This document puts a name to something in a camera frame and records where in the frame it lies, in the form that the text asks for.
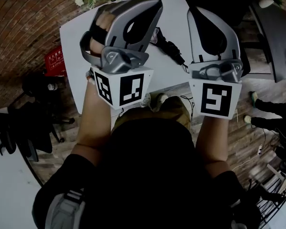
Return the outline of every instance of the black and white square pattern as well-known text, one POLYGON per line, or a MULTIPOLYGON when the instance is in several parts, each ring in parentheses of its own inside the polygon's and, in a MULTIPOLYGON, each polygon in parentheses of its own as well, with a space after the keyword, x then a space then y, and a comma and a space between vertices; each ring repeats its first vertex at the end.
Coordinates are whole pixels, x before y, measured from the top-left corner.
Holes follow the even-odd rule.
POLYGON ((232 86, 204 83, 201 112, 229 116, 232 86))
POLYGON ((107 77, 95 72, 95 79, 100 96, 112 105, 112 98, 110 93, 109 80, 107 77))
POLYGON ((144 74, 121 77, 120 106, 141 99, 144 74))

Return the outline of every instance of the person's arm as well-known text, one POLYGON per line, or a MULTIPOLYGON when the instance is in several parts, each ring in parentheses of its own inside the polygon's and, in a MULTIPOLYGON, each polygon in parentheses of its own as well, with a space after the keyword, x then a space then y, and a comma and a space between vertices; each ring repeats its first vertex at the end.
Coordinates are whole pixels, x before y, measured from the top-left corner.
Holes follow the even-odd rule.
MULTIPOLYGON (((97 19, 96 25, 109 31, 114 18, 115 16, 105 11, 97 19)), ((103 48, 104 45, 91 39, 91 54, 100 56, 103 48)), ((102 147, 109 140, 110 131, 110 107, 98 96, 96 86, 88 82, 77 144, 72 150, 72 154, 81 155, 97 166, 102 157, 102 147)))
POLYGON ((211 177, 229 171, 228 159, 229 120, 204 117, 196 142, 196 150, 201 155, 211 177))

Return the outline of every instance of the green shoe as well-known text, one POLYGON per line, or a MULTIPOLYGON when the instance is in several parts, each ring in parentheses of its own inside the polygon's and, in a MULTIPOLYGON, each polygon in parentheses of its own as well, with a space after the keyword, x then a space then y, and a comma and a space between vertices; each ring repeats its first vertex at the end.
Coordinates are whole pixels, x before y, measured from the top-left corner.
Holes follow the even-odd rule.
POLYGON ((256 108, 255 106, 255 102, 258 99, 257 93, 256 92, 251 92, 251 99, 252 99, 252 103, 253 103, 253 107, 256 108))
POLYGON ((244 122, 245 122, 246 124, 251 124, 251 117, 248 116, 248 115, 245 115, 245 116, 244 116, 244 122))

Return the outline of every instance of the white table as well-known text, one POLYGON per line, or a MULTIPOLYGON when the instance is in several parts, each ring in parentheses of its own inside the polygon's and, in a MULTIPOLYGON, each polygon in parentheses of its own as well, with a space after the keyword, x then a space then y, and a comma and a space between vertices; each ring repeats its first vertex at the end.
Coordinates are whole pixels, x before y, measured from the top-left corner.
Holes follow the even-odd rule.
MULTIPOLYGON (((188 5, 185 0, 162 0, 163 12, 157 24, 164 37, 172 41, 182 53, 185 64, 193 61, 190 32, 187 22, 188 5)), ((78 112, 82 113, 87 85, 86 72, 90 64, 84 60, 80 49, 80 39, 89 30, 98 8, 94 8, 61 26, 61 45, 71 91, 78 112)), ((149 59, 145 66, 154 69, 147 92, 185 83, 190 79, 183 67, 177 65, 158 48, 149 45, 146 52, 149 59)))

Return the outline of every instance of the white marker cube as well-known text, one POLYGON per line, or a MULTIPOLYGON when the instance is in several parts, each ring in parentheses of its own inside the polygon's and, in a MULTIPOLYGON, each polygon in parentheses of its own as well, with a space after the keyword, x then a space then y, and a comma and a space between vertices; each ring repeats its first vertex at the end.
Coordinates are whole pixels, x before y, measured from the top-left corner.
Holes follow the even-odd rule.
POLYGON ((114 109, 142 101, 153 76, 153 70, 145 66, 122 74, 108 74, 97 67, 92 69, 99 96, 114 109))
POLYGON ((242 85, 203 79, 189 80, 193 101, 200 115, 233 118, 242 85))

